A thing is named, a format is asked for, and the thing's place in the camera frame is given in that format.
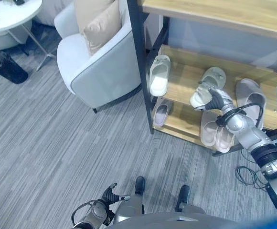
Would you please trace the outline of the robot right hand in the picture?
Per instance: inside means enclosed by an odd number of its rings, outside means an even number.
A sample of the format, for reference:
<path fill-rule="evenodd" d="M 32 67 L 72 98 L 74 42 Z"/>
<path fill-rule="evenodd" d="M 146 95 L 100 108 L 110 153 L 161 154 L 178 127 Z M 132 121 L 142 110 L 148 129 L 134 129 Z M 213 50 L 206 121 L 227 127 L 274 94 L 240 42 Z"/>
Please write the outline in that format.
<path fill-rule="evenodd" d="M 231 97 L 221 88 L 204 81 L 200 82 L 200 86 L 207 90 L 211 98 L 208 100 L 208 103 L 195 107 L 195 110 L 206 111 L 217 109 L 224 111 L 227 108 L 235 108 Z"/>

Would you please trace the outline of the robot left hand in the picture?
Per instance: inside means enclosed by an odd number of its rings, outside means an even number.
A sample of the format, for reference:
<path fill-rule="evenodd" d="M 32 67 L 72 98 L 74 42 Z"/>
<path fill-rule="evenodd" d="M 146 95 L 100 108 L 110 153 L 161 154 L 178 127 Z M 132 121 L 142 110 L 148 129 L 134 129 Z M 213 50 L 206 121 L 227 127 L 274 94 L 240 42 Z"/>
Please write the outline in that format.
<path fill-rule="evenodd" d="M 117 183 L 111 184 L 102 194 L 102 200 L 106 205 L 110 206 L 120 201 L 130 200 L 130 195 L 117 195 L 113 193 L 113 189 L 117 186 Z"/>

